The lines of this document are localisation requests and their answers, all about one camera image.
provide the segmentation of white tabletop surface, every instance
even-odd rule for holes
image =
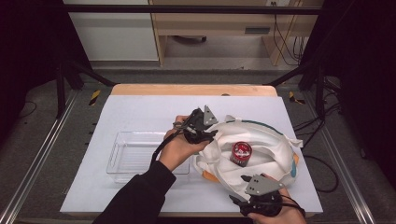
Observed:
[[[119,132],[166,132],[172,129],[176,115],[189,115],[205,105],[219,121],[226,115],[255,120],[295,138],[281,97],[110,95],[61,212],[78,216],[100,213],[123,186],[106,173]],[[297,147],[294,150],[300,157],[299,174],[288,191],[307,213],[321,213],[302,152]],[[188,175],[178,176],[167,192],[160,216],[241,216],[220,183],[202,178],[192,166],[190,170]]]

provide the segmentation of white cabinet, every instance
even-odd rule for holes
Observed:
[[[65,4],[147,5],[147,0],[64,0]],[[90,61],[158,61],[149,13],[69,13]]]

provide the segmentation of black tripod leg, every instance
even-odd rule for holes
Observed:
[[[64,95],[64,76],[62,74],[62,66],[56,69],[56,89],[58,93],[58,114],[56,118],[60,118],[66,108],[66,98]]]
[[[263,84],[263,85],[270,85],[270,86],[276,87],[276,86],[282,84],[283,82],[289,80],[292,77],[303,74],[310,67],[310,65],[311,65],[311,62],[306,62],[305,64],[302,64],[302,65],[298,66],[297,68],[289,71],[286,75],[279,77],[276,80],[274,80],[268,84]]]
[[[79,63],[70,62],[70,65],[72,67],[76,68],[78,71],[80,71],[80,72],[82,72],[82,73],[84,73],[84,74],[86,74],[86,75],[88,75],[88,76],[100,81],[101,83],[107,85],[108,87],[115,86],[115,85],[118,84],[118,83],[112,82],[112,81],[110,81],[110,80],[108,80],[108,79],[106,79],[104,77],[101,77],[100,75],[94,73],[91,69],[88,69],[88,68],[82,66]]]

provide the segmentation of red can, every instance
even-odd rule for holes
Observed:
[[[236,142],[233,144],[231,149],[230,161],[233,163],[245,167],[248,165],[248,160],[251,157],[253,150],[251,146],[246,142]]]

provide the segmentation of transparent plastic tray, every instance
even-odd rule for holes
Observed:
[[[117,134],[107,165],[107,173],[116,183],[127,183],[134,175],[149,169],[152,153],[163,141],[163,132],[121,132]],[[173,174],[187,175],[190,159],[178,166]]]

